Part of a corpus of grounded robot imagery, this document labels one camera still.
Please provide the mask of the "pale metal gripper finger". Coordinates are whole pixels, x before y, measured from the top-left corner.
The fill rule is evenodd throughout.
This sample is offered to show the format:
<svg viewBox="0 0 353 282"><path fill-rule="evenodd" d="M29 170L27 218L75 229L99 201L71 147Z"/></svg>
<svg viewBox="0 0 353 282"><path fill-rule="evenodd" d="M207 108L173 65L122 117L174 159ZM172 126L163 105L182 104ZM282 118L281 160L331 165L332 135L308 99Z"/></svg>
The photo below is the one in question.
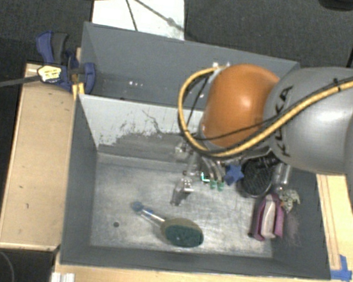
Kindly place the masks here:
<svg viewBox="0 0 353 282"><path fill-rule="evenodd" d="M171 202L170 202L173 206L180 206L182 200L185 197L184 188L185 188L184 183L177 184L174 187L173 194L172 194L172 197L171 197Z"/></svg>
<svg viewBox="0 0 353 282"><path fill-rule="evenodd" d="M191 194L194 192L194 188L193 188L193 179L189 178L189 177L183 177L182 178L182 183L181 183L181 188L180 188L180 192L183 194Z"/></svg>

